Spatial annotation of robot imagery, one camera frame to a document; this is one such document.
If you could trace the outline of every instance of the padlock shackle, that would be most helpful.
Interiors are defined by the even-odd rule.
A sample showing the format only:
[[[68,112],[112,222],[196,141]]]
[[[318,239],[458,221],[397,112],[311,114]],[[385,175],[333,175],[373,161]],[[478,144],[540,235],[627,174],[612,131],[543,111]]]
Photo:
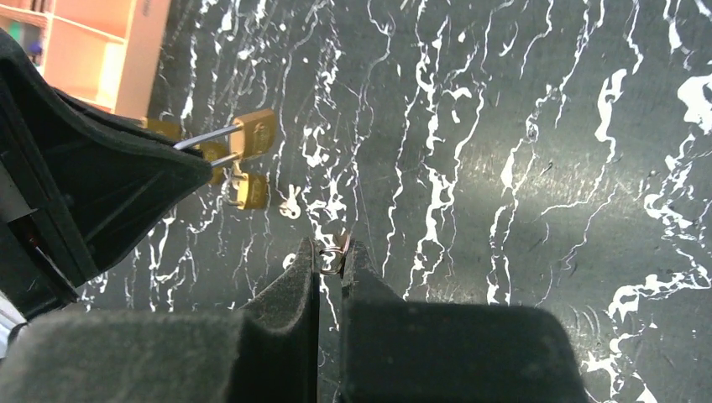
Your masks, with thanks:
[[[216,137],[222,137],[222,136],[228,135],[232,132],[237,132],[239,130],[242,130],[242,125],[232,124],[230,126],[227,126],[226,128],[219,128],[218,130],[215,130],[214,132],[200,134],[196,137],[193,137],[190,139],[185,139],[183,141],[179,141],[178,143],[175,143],[173,148],[174,149],[189,149],[190,147],[198,145],[204,141],[212,140],[212,139],[215,139]]]
[[[242,157],[242,155],[241,155],[241,154],[238,154],[238,153],[233,153],[233,154],[230,154],[230,155],[225,155],[224,157],[219,158],[219,159],[214,160],[213,162],[211,162],[211,163],[210,163],[210,166],[211,166],[212,168],[219,168],[219,167],[221,167],[221,166],[223,166],[223,165],[227,165],[227,164],[230,163],[230,162],[233,162],[233,161],[235,161],[235,160],[239,160],[240,157]]]

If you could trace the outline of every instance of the black foam pad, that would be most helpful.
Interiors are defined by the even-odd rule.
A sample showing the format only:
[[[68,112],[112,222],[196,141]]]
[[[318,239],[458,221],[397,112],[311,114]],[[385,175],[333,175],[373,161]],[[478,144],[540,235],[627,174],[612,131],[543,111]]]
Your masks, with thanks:
[[[0,162],[73,286],[113,267],[210,180],[199,151],[172,145],[50,87],[0,29]]]
[[[317,401],[319,272],[294,263],[236,312],[54,312],[0,365],[0,401]]]

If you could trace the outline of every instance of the brass padlock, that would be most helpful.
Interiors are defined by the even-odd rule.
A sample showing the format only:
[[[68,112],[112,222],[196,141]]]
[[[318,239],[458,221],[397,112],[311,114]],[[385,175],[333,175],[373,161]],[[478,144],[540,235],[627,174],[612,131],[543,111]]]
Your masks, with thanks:
[[[240,210],[260,209],[267,207],[270,192],[267,176],[239,172],[233,175],[232,185],[238,191],[238,197],[229,204]]]
[[[275,142],[277,119],[271,109],[248,113],[235,118],[236,131],[230,136],[230,154],[240,160],[267,153]]]
[[[198,144],[198,149],[202,151],[202,156],[206,160],[213,162],[220,160],[228,155],[228,147],[224,144],[216,143],[214,141],[206,141],[205,143]],[[225,169],[222,166],[215,166],[212,168],[212,178],[210,179],[211,185],[217,185],[223,182]]]
[[[180,124],[164,122],[158,119],[143,118],[139,126],[152,132],[163,134],[173,141],[181,141],[181,135],[183,134]]]

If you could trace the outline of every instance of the black fabric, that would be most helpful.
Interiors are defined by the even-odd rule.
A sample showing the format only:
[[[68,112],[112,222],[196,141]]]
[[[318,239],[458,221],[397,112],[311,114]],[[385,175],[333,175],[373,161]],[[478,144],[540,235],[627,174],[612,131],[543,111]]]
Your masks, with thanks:
[[[20,332],[27,327],[27,323],[20,323],[16,327],[13,327],[10,330],[10,333],[8,334],[8,347],[15,343],[15,340],[18,339],[18,336],[20,335]]]
[[[0,222],[0,285],[25,318],[61,308],[51,279],[37,267],[7,224]]]
[[[236,312],[53,312],[0,366],[0,401],[317,401],[319,274],[295,262]]]
[[[172,144],[56,92],[0,30],[0,162],[73,286],[113,267],[210,180],[199,151]]]
[[[406,302],[352,241],[342,281],[341,402],[581,402],[558,320],[524,306]]]

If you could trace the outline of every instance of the key ring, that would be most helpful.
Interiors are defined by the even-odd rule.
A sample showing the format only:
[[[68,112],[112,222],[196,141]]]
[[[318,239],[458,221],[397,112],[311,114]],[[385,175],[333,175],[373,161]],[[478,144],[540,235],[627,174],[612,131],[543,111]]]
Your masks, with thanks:
[[[343,243],[342,247],[330,246],[319,251],[319,256],[324,254],[341,254],[341,259],[338,261],[338,265],[335,270],[320,269],[319,272],[323,275],[343,275],[343,266],[346,264],[346,253],[348,252],[348,246],[351,244],[351,234],[346,234],[346,241]]]

